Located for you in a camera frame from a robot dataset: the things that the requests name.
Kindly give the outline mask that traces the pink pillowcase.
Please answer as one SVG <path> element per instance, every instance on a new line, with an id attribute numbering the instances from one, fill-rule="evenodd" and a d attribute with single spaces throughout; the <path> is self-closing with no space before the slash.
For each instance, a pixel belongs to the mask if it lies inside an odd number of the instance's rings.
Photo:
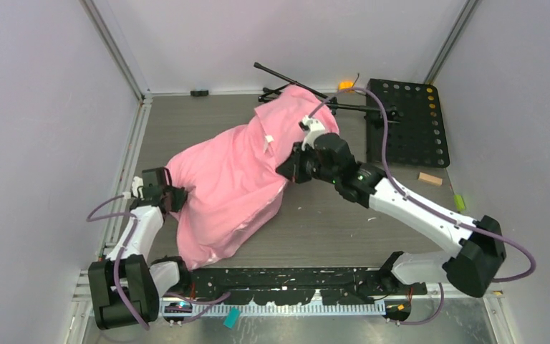
<path id="1" fill-rule="evenodd" d="M 188 198 L 174 213 L 178 253 L 189 270 L 232 257 L 279 211 L 288 181 L 276 172 L 304 139 L 299 124 L 315 110 L 328 132 L 339 126 L 327 106 L 298 86 L 254 108 L 246 124 L 186 148 L 166 164 Z"/>

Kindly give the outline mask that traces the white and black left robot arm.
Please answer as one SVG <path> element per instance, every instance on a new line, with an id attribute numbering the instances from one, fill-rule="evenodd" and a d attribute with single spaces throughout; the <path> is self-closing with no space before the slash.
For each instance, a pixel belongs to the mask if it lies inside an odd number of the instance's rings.
<path id="1" fill-rule="evenodd" d="M 191 286 L 190 272 L 179 256 L 148 264 L 147 257 L 168 214 L 182 210 L 188 193 L 176 187 L 165 167 L 144 170 L 121 195 L 131 200 L 122 216 L 127 226 L 112 251 L 88 268 L 95 322 L 110 330 L 130 325 L 148 329 L 160 313 L 167 292 L 184 296 Z"/>

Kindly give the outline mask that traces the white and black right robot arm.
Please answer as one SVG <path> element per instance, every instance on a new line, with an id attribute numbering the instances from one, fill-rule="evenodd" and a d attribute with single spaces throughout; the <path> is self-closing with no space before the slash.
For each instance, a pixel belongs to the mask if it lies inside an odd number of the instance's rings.
<path id="1" fill-rule="evenodd" d="M 314 145 L 295 143 L 276 172 L 294 183 L 330 183 L 343 199 L 387 214 L 441 248 L 393 253 L 380 275 L 381 287 L 390 294 L 414 283 L 449 282 L 465 295 L 482 297 L 506 259 L 498 221 L 475 220 L 413 193 L 381 168 L 356 161 L 347 141 L 335 133 L 317 137 Z"/>

